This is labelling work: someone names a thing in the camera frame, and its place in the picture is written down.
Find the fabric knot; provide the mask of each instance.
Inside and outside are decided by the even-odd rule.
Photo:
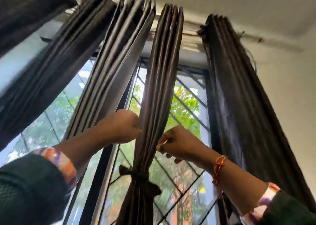
[[[134,171],[132,168],[127,168],[123,165],[120,165],[119,173],[122,176],[130,175],[133,181],[138,182],[140,188],[148,197],[154,198],[161,194],[160,188],[149,181],[149,174]]]

